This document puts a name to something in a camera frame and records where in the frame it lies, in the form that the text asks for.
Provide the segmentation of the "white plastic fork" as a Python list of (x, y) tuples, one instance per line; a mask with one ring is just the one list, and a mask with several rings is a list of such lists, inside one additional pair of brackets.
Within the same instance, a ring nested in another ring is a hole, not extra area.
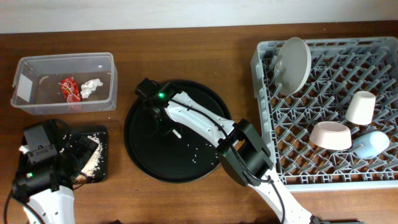
[(178, 137), (179, 139), (182, 138), (181, 134), (180, 134), (178, 131), (176, 131), (175, 129), (173, 129), (172, 132), (173, 132), (174, 135), (176, 135), (176, 137)]

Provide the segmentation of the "rice and pasta leftovers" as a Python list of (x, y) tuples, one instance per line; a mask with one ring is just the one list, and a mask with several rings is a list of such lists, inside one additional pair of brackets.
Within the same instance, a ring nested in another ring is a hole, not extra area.
[(98, 147), (81, 170), (81, 174), (79, 174), (75, 179), (75, 184), (83, 184), (87, 182), (94, 182), (95, 177), (99, 177), (100, 175), (97, 172), (100, 171), (100, 162), (102, 161), (102, 150), (103, 144), (101, 143), (97, 134), (88, 135), (88, 138), (95, 143), (98, 144)]

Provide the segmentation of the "white napkin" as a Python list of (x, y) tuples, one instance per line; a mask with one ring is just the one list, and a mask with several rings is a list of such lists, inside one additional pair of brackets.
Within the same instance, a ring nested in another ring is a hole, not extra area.
[(99, 86), (103, 86), (103, 82), (99, 78), (89, 80), (82, 84), (80, 95), (82, 98), (88, 98)]

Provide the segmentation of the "red snack wrapper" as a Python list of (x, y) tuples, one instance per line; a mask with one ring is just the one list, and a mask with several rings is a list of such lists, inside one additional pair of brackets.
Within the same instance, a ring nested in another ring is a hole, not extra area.
[(67, 103), (77, 103), (81, 101), (78, 85), (73, 77), (63, 79), (59, 85)]

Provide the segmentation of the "grey plate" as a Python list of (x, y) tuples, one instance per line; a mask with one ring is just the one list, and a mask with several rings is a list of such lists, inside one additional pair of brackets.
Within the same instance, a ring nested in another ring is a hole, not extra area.
[(282, 95), (298, 92), (306, 83), (311, 70), (309, 46), (300, 38), (292, 37), (279, 50), (274, 65), (275, 85), (281, 85)]

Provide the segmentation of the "white bowl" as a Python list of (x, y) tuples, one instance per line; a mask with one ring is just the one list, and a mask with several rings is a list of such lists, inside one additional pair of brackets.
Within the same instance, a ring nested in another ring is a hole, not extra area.
[(311, 143), (324, 149), (342, 151), (352, 146), (350, 129), (334, 121), (317, 123), (309, 137)]

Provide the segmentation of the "white cup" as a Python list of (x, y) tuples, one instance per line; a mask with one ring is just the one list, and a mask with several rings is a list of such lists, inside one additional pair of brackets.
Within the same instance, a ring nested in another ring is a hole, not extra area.
[(376, 96), (368, 91), (358, 91), (354, 94), (345, 118), (351, 123), (368, 125), (372, 122)]

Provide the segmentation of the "light blue cup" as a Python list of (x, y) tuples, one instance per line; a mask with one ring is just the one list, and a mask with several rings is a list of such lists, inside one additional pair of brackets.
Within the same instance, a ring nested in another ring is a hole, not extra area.
[(373, 131), (353, 141), (355, 154), (362, 159), (372, 159), (388, 148), (389, 137), (381, 131)]

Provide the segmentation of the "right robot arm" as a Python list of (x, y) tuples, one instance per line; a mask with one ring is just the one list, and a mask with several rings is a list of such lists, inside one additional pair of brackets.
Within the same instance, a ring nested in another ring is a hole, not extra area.
[(235, 123), (218, 116), (171, 82), (160, 86), (145, 78), (136, 87), (136, 95), (158, 123), (166, 127), (180, 123), (211, 143), (224, 171), (238, 184), (253, 188), (281, 223), (321, 222), (296, 201), (280, 180), (270, 150), (249, 121)]

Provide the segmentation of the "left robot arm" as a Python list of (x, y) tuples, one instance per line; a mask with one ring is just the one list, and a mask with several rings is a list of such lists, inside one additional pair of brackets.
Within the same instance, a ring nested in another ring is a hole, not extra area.
[(74, 223), (75, 179), (99, 144), (60, 119), (24, 129), (11, 198), (29, 223)]

